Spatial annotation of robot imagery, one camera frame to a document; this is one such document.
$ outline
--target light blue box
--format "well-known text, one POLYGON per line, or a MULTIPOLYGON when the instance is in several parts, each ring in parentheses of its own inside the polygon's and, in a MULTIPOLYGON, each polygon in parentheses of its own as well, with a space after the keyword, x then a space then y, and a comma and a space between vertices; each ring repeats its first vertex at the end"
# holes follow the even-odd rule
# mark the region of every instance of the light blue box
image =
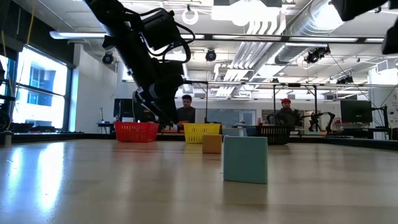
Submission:
POLYGON ((224 180, 267 184, 268 142, 264 137, 224 138, 224 180))

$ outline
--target plastic basket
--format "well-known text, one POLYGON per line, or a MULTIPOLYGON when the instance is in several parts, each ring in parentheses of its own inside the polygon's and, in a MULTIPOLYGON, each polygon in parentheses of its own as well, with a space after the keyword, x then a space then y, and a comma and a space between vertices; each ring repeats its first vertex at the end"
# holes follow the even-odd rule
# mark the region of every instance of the plastic basket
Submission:
POLYGON ((204 134, 219 134, 220 124, 184 124, 186 143, 203 143, 204 134))
POLYGON ((159 124, 115 122, 116 139, 119 142, 151 142, 157 137, 159 124))
POLYGON ((257 133, 255 136, 267 137, 269 145, 284 145, 289 142, 289 128, 281 126, 257 126, 256 129, 257 133))

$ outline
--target red cap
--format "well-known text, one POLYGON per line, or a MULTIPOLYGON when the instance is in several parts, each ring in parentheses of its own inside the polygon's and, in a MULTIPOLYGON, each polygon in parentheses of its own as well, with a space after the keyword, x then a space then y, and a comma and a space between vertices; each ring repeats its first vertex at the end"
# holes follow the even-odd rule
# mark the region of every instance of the red cap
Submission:
POLYGON ((282 100, 282 103, 291 103, 291 100, 286 98, 282 100))

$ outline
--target orange block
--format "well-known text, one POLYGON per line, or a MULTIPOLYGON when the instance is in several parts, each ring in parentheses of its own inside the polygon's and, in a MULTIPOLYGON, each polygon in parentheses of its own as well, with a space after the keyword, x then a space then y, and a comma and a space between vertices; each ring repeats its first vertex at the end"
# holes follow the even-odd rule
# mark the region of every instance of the orange block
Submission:
POLYGON ((223 148, 223 136, 221 134, 203 135, 202 153, 221 154, 223 148))

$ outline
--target black monitor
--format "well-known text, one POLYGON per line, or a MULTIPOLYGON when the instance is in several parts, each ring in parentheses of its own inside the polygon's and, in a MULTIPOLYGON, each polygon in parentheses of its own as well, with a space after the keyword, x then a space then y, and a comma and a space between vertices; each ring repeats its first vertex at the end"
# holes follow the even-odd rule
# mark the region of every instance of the black monitor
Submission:
POLYGON ((341 122, 371 123, 372 103, 365 100, 341 100, 341 122))
POLYGON ((133 118, 132 99, 114 99, 113 116, 133 118))

